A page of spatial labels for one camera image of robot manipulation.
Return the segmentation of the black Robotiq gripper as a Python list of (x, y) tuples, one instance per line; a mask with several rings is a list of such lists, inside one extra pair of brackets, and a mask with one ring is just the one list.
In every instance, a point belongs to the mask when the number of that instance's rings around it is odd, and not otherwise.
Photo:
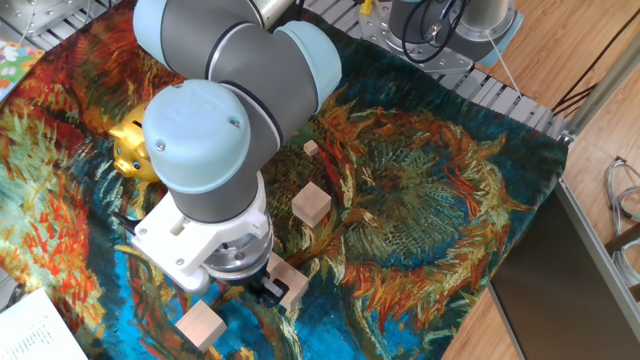
[(261, 269), (256, 273), (235, 280), (221, 280), (221, 283), (229, 286), (243, 287), (250, 295), (261, 299), (267, 306), (277, 306), (289, 292), (289, 286), (280, 279), (267, 278), (269, 273)]

